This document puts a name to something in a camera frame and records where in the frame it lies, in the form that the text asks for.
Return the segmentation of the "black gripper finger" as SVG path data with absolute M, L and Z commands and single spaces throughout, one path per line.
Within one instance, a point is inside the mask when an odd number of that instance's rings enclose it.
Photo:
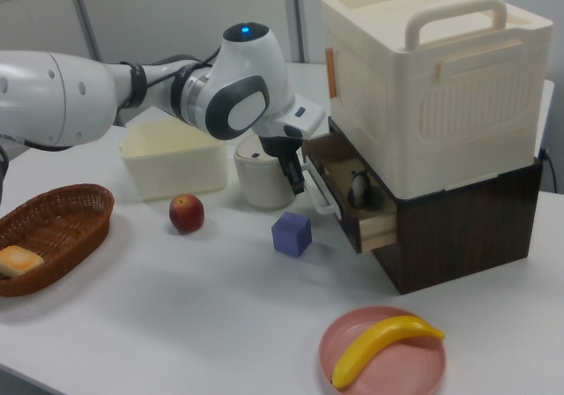
M 304 191 L 305 179 L 302 174 L 301 164 L 296 154 L 283 155 L 278 157 L 278 162 L 282 168 L 294 195 L 299 195 Z

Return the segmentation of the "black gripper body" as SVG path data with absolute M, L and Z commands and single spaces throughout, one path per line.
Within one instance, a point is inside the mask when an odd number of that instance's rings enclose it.
M 301 148 L 303 140 L 289 137 L 260 137 L 259 141 L 265 153 L 279 160 L 293 160 Z

